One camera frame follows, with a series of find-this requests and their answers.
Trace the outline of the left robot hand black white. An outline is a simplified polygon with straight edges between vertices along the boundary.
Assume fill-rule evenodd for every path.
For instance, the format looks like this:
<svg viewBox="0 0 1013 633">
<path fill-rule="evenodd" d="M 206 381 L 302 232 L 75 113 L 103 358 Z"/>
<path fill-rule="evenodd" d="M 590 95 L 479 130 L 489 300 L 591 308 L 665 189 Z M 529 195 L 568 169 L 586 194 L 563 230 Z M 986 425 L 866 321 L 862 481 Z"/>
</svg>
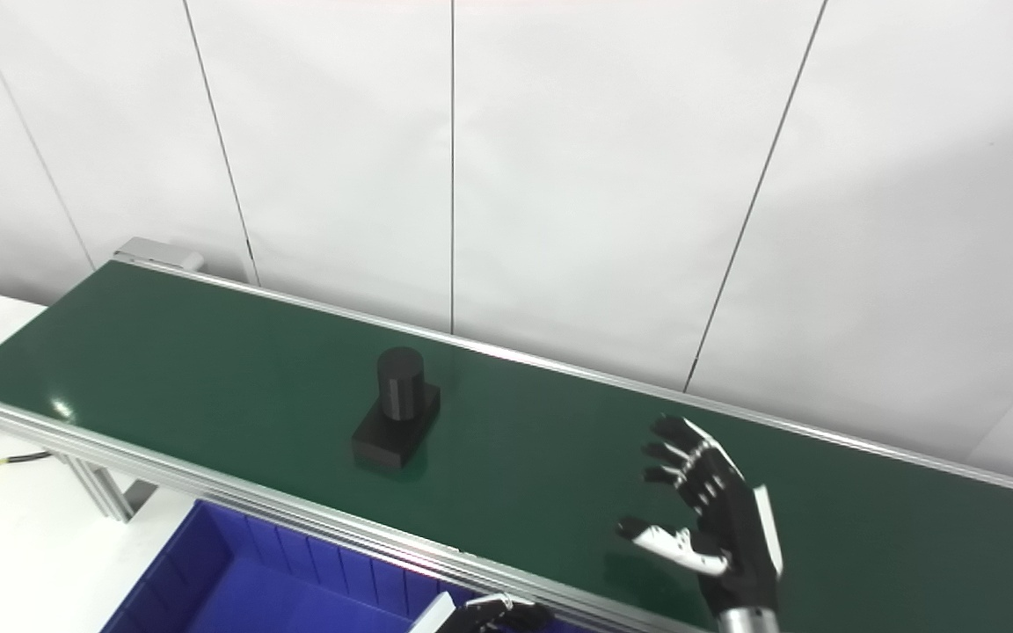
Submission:
<svg viewBox="0 0 1013 633">
<path fill-rule="evenodd" d="M 438 594 L 412 624 L 417 632 L 543 632 L 555 621 L 544 605 L 513 594 L 486 594 L 455 602 Z"/>
</svg>

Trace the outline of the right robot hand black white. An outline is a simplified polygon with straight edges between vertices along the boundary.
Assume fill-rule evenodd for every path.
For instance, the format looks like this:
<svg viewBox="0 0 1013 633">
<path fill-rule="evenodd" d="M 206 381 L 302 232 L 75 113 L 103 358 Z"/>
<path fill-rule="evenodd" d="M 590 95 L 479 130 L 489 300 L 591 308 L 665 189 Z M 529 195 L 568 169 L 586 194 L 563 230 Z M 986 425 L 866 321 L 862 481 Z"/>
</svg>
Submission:
<svg viewBox="0 0 1013 633">
<path fill-rule="evenodd" d="M 647 484 L 663 484 L 695 515 L 695 527 L 668 527 L 626 516 L 616 533 L 656 557 L 694 572 L 711 615 L 737 609 L 775 613 L 783 550 L 767 486 L 754 486 L 714 436 L 686 418 L 652 422 L 644 453 Z"/>
</svg>

